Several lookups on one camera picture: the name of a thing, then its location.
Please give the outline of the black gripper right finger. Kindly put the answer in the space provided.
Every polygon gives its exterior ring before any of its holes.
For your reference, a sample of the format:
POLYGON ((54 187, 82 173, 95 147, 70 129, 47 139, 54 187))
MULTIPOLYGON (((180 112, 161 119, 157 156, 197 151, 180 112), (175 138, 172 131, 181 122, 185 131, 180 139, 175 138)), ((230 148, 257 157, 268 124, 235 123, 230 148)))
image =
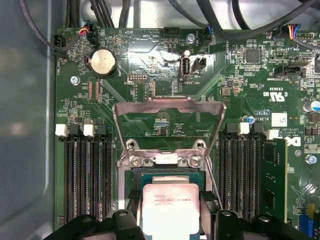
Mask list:
POLYGON ((220 209, 212 191, 201 191, 200 223, 208 240, 302 240, 303 233, 275 218, 262 214, 251 221, 230 210, 220 209))

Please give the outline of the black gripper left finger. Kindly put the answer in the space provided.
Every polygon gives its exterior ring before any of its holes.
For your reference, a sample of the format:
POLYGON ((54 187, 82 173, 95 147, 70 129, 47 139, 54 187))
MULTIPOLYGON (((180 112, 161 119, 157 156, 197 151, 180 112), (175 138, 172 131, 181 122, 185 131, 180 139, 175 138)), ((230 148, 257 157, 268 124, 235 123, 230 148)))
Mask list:
POLYGON ((51 233, 52 240, 142 240, 143 231, 137 224, 139 190, 131 190, 126 209, 114 211, 99 222, 93 215, 77 216, 51 233))

